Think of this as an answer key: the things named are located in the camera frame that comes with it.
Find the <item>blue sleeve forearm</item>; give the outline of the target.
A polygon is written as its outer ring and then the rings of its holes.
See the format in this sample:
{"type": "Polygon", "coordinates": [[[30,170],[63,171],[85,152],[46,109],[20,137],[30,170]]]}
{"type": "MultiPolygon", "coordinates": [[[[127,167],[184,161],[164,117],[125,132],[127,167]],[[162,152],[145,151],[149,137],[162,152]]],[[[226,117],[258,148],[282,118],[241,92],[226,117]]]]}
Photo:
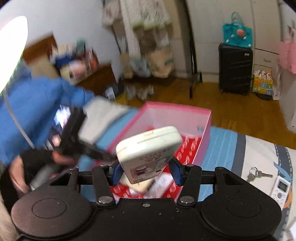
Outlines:
{"type": "MultiPolygon", "coordinates": [[[[62,78],[32,77],[27,66],[15,73],[8,86],[11,109],[36,148],[43,147],[61,105],[83,107],[93,96],[93,92],[62,78]]],[[[15,156],[30,148],[2,99],[1,162],[8,166],[15,156]]]]}

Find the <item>person's left hand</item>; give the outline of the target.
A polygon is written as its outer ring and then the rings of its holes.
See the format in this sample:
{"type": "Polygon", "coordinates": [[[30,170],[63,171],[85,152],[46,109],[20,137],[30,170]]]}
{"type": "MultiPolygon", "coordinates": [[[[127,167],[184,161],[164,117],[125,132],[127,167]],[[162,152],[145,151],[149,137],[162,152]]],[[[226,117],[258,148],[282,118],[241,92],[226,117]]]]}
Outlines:
{"type": "MultiPolygon", "coordinates": [[[[51,153],[51,160],[55,164],[65,165],[70,167],[75,167],[78,163],[77,158],[63,156],[57,151],[51,153]]],[[[9,168],[9,173],[11,180],[16,185],[17,190],[23,193],[27,193],[30,189],[25,182],[25,165],[21,156],[17,156],[13,159],[11,166],[9,168]]]]}

